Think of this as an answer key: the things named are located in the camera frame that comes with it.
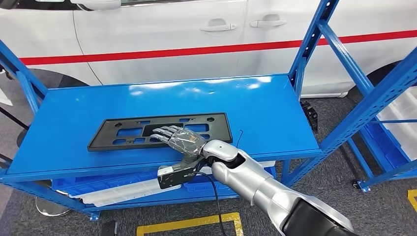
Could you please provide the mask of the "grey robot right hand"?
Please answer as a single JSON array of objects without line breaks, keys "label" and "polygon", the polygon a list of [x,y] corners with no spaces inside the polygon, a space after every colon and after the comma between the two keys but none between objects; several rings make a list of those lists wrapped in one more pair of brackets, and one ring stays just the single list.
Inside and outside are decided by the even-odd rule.
[{"label": "grey robot right hand", "polygon": [[206,139],[198,133],[175,125],[153,129],[150,137],[167,144],[184,155],[179,163],[172,165],[174,171],[184,169],[196,162],[203,146],[207,143]]}]

